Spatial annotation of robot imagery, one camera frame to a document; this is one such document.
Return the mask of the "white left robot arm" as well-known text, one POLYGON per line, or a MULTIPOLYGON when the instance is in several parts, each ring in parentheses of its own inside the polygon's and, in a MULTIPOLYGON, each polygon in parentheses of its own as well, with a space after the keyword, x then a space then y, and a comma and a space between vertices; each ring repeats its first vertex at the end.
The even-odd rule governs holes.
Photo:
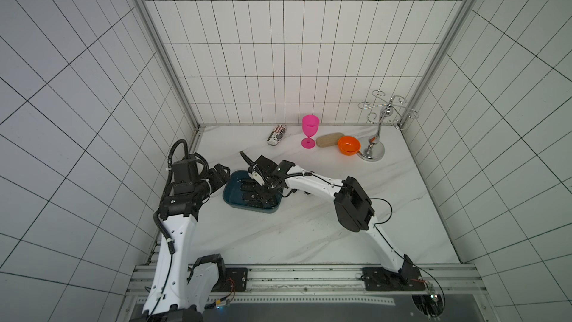
POLYGON ((162 236, 153 283, 136 321, 202 321, 214 287, 226 283, 219 253, 191 265, 191 244, 199 210, 230 179, 229 169, 210 167, 198 153, 168 161, 168 183, 153 222, 162 236))

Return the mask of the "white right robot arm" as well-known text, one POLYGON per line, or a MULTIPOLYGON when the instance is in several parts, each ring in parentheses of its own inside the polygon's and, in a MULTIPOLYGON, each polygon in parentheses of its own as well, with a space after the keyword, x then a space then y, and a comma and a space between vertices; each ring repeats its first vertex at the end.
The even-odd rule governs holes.
POLYGON ((381 222, 375 217, 372 199, 354 177, 343 180, 323 177, 293 162, 279 164, 260 156, 250 159, 243 151, 241 157, 248 165, 247 183, 243 185, 243 199, 256 208, 272 207, 289 189, 315 195, 334 204, 339 223, 353 233, 365 232, 381 249, 381 265, 389 278, 405 284, 411 278, 414 264, 401 254, 382 233, 381 222))

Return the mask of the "teal storage box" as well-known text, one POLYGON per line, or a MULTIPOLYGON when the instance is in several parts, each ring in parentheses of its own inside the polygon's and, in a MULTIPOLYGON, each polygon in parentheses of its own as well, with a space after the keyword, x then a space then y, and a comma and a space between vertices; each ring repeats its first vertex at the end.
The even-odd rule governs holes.
POLYGON ((274 213, 282 201, 283 188, 272 190, 252 179, 245 170, 230 175, 223 200, 231 207, 262 213, 274 213))

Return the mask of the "pink plastic wine glass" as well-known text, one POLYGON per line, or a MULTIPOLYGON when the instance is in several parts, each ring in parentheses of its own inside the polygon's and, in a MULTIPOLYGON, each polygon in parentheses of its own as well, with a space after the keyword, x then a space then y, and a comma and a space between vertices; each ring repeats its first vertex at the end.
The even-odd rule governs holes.
POLYGON ((302 119, 302 131, 305 134, 305 139, 302 140, 302 147, 312 149, 315 147, 316 142, 313 136, 317 133, 320 126, 320 119, 314 115, 304 116, 302 119))

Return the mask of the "cork oval block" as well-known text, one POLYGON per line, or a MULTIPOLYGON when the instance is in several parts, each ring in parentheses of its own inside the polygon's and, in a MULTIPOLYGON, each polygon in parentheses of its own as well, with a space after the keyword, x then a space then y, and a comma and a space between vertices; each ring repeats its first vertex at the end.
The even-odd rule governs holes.
POLYGON ((338 145, 338 141, 344 137, 343 133, 332 133, 332 134, 326 134, 323 135, 321 137, 316 138, 316 145, 319 148, 327 148, 327 147, 332 147, 332 146, 337 146, 338 145))

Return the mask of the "orange plastic bowl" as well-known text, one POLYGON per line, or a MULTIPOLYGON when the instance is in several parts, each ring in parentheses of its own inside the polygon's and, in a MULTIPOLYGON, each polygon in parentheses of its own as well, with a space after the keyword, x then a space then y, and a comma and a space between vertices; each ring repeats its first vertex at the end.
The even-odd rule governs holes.
POLYGON ((338 140, 340 152, 346 156, 353 156, 361 149, 360 141, 354 137, 343 136, 338 140))

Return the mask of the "chrome glass holder stand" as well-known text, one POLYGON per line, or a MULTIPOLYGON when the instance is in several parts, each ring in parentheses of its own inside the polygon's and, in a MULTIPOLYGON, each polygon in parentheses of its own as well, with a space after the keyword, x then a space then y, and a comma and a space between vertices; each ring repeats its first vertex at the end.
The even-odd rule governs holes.
POLYGON ((419 113, 410 107, 409 101, 400 95, 386 97, 386 93, 380 89, 372 91, 373 101, 362 101, 358 104, 361 110, 369 114, 367 122, 375 125, 375 133, 370 137, 359 139, 360 150, 357 155, 368 162, 378 162, 385 155, 385 146, 381 141, 381 129, 394 127, 403 131, 409 123, 417 120, 419 113))

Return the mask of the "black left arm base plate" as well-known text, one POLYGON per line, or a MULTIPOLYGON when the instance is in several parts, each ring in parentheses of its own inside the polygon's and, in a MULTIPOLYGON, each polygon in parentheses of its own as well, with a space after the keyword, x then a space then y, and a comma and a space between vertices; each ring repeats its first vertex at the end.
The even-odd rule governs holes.
POLYGON ((212 289, 213 292, 245 292, 247 290, 248 268, 227 268, 225 275, 212 289))

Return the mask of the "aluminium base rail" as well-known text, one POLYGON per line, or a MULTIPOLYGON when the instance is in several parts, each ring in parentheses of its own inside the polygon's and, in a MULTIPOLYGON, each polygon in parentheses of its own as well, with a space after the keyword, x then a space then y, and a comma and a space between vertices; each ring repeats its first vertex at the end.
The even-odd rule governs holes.
MULTIPOLYGON (((360 279, 363 268, 380 265, 225 265, 248 268, 245 292, 217 293, 207 303, 225 298, 228 304, 294 302, 364 302, 388 304, 391 295, 412 295, 440 299, 449 295, 481 295, 486 287, 473 265, 415 265, 426 284, 424 292, 368 292, 360 279)), ((127 290, 130 305, 144 304, 150 292, 156 265, 135 268, 127 290)))

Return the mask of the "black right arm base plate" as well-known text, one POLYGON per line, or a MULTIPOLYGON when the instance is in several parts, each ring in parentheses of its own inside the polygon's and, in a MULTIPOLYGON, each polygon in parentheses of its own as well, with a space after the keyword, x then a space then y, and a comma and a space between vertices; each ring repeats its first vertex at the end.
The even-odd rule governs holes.
POLYGON ((363 268, 360 279, 368 292, 424 292, 426 284, 420 270, 405 254, 402 267, 397 272, 385 268, 363 268))

